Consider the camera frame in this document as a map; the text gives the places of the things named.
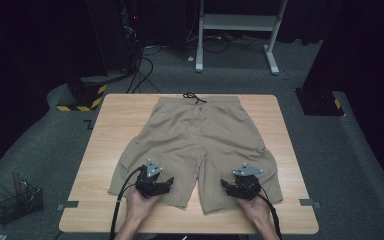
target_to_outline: black equipment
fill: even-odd
[[[244,163],[243,166],[238,170],[233,170],[233,174],[235,175],[235,185],[231,185],[223,179],[221,179],[221,185],[224,187],[227,195],[229,196],[240,199],[246,199],[248,201],[251,201],[256,196],[263,199],[269,206],[270,212],[272,213],[276,234],[279,239],[282,240],[282,234],[280,232],[279,227],[279,217],[277,216],[276,209],[273,207],[273,204],[269,201],[266,191],[261,187],[258,178],[255,177],[255,174],[260,173],[263,173],[262,169],[258,169],[247,163]],[[266,197],[263,197],[260,194],[261,190],[264,191]]]
[[[133,174],[135,174],[137,171],[140,171],[140,174],[138,175],[136,183],[134,185],[144,198],[149,199],[152,196],[170,192],[170,186],[173,184],[174,177],[168,179],[165,183],[156,182],[162,170],[162,167],[153,163],[151,159],[148,159],[147,166],[142,165],[136,168],[127,177],[126,182],[124,182],[123,187],[121,187],[120,193],[117,197],[117,203],[115,205],[113,220],[111,223],[111,232],[109,238],[110,240],[113,240],[115,238],[115,224],[117,222],[118,209],[120,208],[120,202],[121,198],[123,197],[123,193],[127,188],[133,186],[130,185],[126,188],[126,185],[129,182],[130,178],[132,178]]]

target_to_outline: wooden table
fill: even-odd
[[[107,193],[115,166],[126,145],[148,121],[161,96],[180,94],[109,94],[105,97],[60,221],[63,232],[109,232],[117,196]],[[200,98],[208,95],[198,94]],[[275,204],[283,234],[314,234],[318,223],[289,139],[277,99],[271,95],[238,95],[257,125],[278,165],[284,200]],[[117,227],[125,219],[125,201],[120,206]],[[143,233],[254,234],[254,227],[241,210],[204,215],[195,187],[186,209],[158,203],[138,230]]]

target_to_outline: drawstring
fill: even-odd
[[[184,97],[184,98],[195,98],[195,99],[196,99],[195,104],[197,104],[197,103],[199,103],[199,102],[203,102],[203,103],[206,103],[206,102],[207,102],[207,101],[205,101],[205,100],[200,99],[200,98],[197,97],[194,93],[191,93],[191,92],[184,93],[184,94],[183,94],[183,97]]]

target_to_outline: shorts leg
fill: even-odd
[[[269,199],[282,200],[276,161],[239,100],[209,104],[202,114],[201,143],[205,147],[205,159],[198,181],[204,213],[238,208],[236,200],[225,193],[220,179],[233,184],[232,171],[243,163],[263,169],[256,177]]]

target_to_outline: yellow black hazard tape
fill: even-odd
[[[90,101],[88,104],[58,104],[57,108],[60,111],[92,111],[98,108],[99,104],[102,101],[102,96],[104,94],[107,85],[99,87],[94,96],[90,96]]]

